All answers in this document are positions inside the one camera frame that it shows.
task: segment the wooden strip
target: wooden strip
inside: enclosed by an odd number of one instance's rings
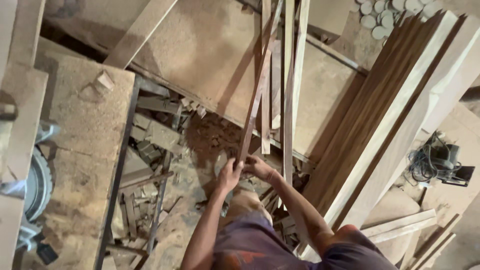
[[[434,234],[415,254],[416,260],[411,263],[411,266],[408,269],[418,269],[422,265],[422,262],[427,260],[430,254],[432,254],[435,249],[447,238],[448,234],[461,218],[461,215],[456,214],[444,228],[442,228],[438,233]]]
[[[12,269],[23,209],[23,200],[0,195],[0,269]]]
[[[430,209],[430,210],[416,213],[410,216],[406,216],[394,221],[386,222],[386,223],[376,225],[367,229],[363,229],[361,230],[361,232],[366,237],[372,237],[381,233],[386,233],[392,230],[396,230],[396,229],[399,229],[420,221],[431,219],[434,217],[436,217],[435,209]]]
[[[371,236],[368,239],[370,239],[370,241],[372,241],[375,244],[376,243],[381,243],[381,242],[385,242],[385,241],[390,240],[390,239],[397,238],[397,237],[402,236],[402,235],[406,235],[406,234],[421,230],[421,229],[426,228],[426,227],[433,226],[435,224],[437,224],[437,218],[436,217],[435,218],[429,218],[427,220],[416,222],[414,224],[410,224],[410,225],[407,225],[407,226],[402,227],[402,228],[398,228],[398,229],[391,230],[391,231],[388,231],[388,232],[385,232],[385,233],[381,233],[381,234]]]
[[[280,128],[282,110],[282,41],[276,39],[272,45],[272,129]]]
[[[150,0],[103,63],[125,69],[177,1]]]
[[[307,38],[308,13],[310,10],[310,0],[300,1],[299,27],[297,32],[297,45],[295,52],[295,68],[293,74],[293,94],[292,94],[292,141],[295,140],[295,127],[297,126],[297,114],[300,98],[301,76],[303,71],[303,57],[305,55],[305,42]]]
[[[271,0],[262,0],[262,29],[267,29],[272,13]],[[262,47],[267,44],[262,39]],[[270,154],[270,69],[266,72],[264,92],[262,93],[262,154]]]
[[[294,74],[294,60],[293,53],[293,16],[295,13],[295,4],[286,2],[285,7],[285,39],[284,39],[284,69],[288,73],[283,78],[285,87],[283,91],[283,108],[281,112],[281,130],[280,140],[282,142],[283,158],[282,158],[282,175],[287,183],[293,183],[293,74]]]
[[[426,267],[428,267],[428,265],[432,264],[435,259],[437,259],[438,255],[440,254],[440,252],[446,248],[446,246],[455,238],[456,234],[455,233],[450,233],[446,238],[445,240],[443,240],[434,250],[433,252],[428,255],[428,257],[425,259],[425,261],[423,263],[420,264],[420,266],[416,269],[416,270],[423,270],[425,269]]]
[[[0,85],[2,85],[2,80],[7,69],[16,10],[17,0],[6,0],[2,2],[0,9]]]
[[[33,67],[45,0],[18,0],[9,60]]]
[[[418,241],[420,239],[421,230],[418,230],[412,233],[412,238],[410,239],[410,243],[407,247],[407,251],[402,259],[402,264],[400,265],[400,270],[406,270],[413,259],[413,254],[415,253],[415,249],[417,248]]]
[[[475,28],[472,29],[472,20],[466,20],[463,26],[460,28],[455,39],[446,50],[446,53],[439,61],[432,76],[423,88],[419,98],[408,112],[404,123],[398,128],[394,138],[389,143],[385,152],[381,155],[380,161],[374,165],[373,172],[369,175],[365,173],[364,177],[368,177],[365,186],[359,195],[354,199],[355,202],[346,213],[345,219],[340,224],[340,227],[346,224],[361,225],[368,216],[373,206],[383,195],[383,191],[391,186],[391,179],[397,178],[399,172],[396,172],[398,164],[402,164],[405,159],[404,156],[410,149],[410,145],[414,141],[415,137],[420,132],[420,128],[427,122],[432,111],[436,111],[437,108],[445,108],[447,105],[442,102],[438,104],[438,101],[445,100],[445,96],[449,96],[451,92],[466,91],[468,86],[463,90],[457,87],[451,87],[450,78],[461,77],[466,71],[466,65],[463,60],[467,60],[465,50],[468,52],[468,48],[475,50],[475,53],[480,53],[480,42],[478,39],[478,30],[480,24],[476,23]],[[472,47],[471,44],[475,42],[478,46]],[[471,74],[473,70],[477,70],[477,75],[480,74],[480,67],[475,68],[476,64],[468,65],[467,74]],[[450,99],[450,103],[454,104],[455,100]]]
[[[28,176],[48,74],[9,62],[1,89],[13,98],[18,116],[12,126],[3,182]]]
[[[268,41],[265,44],[264,52],[262,54],[262,61],[260,63],[260,70],[256,78],[256,87],[252,94],[252,100],[248,109],[245,124],[243,126],[242,136],[240,140],[240,149],[237,154],[236,162],[245,161],[250,147],[250,141],[252,139],[253,125],[258,113],[258,107],[260,105],[260,97],[262,96],[263,88],[266,86],[267,71],[270,70],[270,59],[272,56],[271,44],[273,43],[274,33],[278,27],[278,20],[280,19],[280,11],[282,9],[283,1],[278,1],[275,15],[271,17],[268,28],[264,31],[266,35],[263,38],[268,37]]]
[[[127,210],[128,231],[130,238],[137,238],[137,222],[135,218],[135,211],[133,210],[133,194],[124,196],[125,208]]]

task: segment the wooden disc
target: wooden disc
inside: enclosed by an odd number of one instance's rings
[[[442,2],[433,1],[430,4],[426,5],[422,10],[422,15],[427,18],[432,18],[437,11],[443,8]]]
[[[383,1],[377,1],[373,7],[374,7],[374,9],[375,9],[375,12],[377,12],[378,14],[380,14],[380,13],[382,13],[382,11],[385,10],[385,2],[383,2]]]
[[[390,10],[384,10],[380,16],[383,18],[383,17],[386,17],[386,16],[390,16],[390,17],[393,17],[393,13],[390,11]]]
[[[405,2],[405,9],[417,14],[423,9],[423,4],[420,3],[419,0],[407,0]]]
[[[402,12],[405,10],[405,0],[392,0],[392,6],[394,9]]]
[[[373,29],[376,25],[377,22],[375,21],[375,18],[371,15],[365,15],[360,19],[360,23],[363,27],[367,29]]]
[[[376,40],[380,40],[385,36],[387,30],[383,26],[377,26],[372,30],[372,37]]]
[[[367,1],[360,6],[360,12],[363,15],[368,15],[372,13],[372,9],[373,9],[373,6],[372,6],[372,2],[370,1]]]
[[[390,15],[387,15],[382,18],[382,26],[387,28],[387,29],[393,29],[393,17]]]
[[[357,12],[359,10],[360,10],[360,5],[358,3],[353,2],[352,5],[350,6],[350,11]]]

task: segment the teak plank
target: teak plank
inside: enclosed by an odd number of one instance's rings
[[[178,0],[150,0],[103,62],[125,69]]]

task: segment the purple shirt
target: purple shirt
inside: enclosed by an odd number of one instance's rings
[[[218,232],[213,269],[398,270],[358,230],[331,245],[320,263],[295,257],[259,212],[240,216]]]

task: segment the hand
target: hand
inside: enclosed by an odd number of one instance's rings
[[[235,170],[233,170],[234,162],[235,158],[229,159],[217,177],[217,190],[225,194],[230,192],[238,184],[240,173],[243,169],[243,161],[240,161]]]
[[[257,156],[249,155],[247,156],[247,161],[245,164],[245,171],[250,172],[261,180],[270,183],[271,176],[275,172],[275,169],[270,167],[267,163],[261,160]]]

